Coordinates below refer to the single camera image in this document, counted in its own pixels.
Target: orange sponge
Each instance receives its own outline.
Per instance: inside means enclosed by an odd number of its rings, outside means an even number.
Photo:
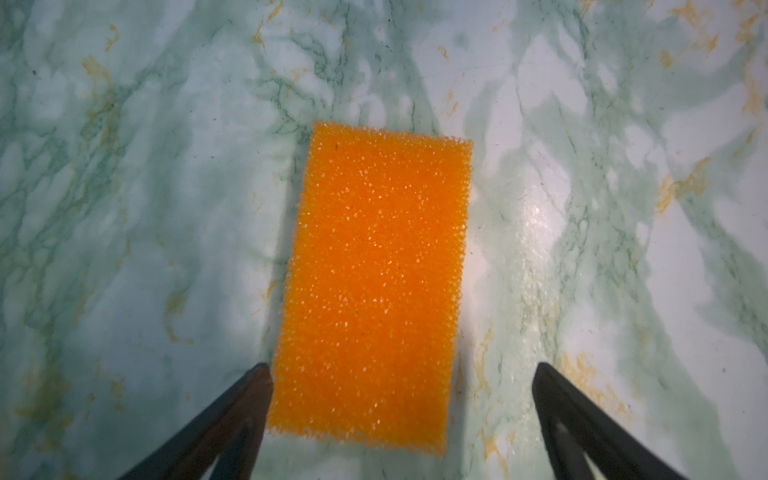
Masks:
[[[472,142],[316,122],[273,432],[445,451]]]

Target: marble surface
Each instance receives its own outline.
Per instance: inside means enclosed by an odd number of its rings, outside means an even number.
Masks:
[[[312,120],[475,142],[444,458],[551,478],[554,363],[691,478],[768,470],[765,0],[9,0],[0,478],[112,478],[269,361]]]

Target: sponge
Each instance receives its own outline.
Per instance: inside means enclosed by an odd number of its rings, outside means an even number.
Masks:
[[[472,142],[315,122],[271,432],[445,451]]]

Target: porous foam texture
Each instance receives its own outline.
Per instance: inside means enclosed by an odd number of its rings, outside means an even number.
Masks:
[[[315,122],[271,432],[445,451],[472,142]]]

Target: sponge edge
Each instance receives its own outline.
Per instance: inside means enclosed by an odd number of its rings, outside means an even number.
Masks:
[[[316,122],[271,432],[442,455],[472,142]]]

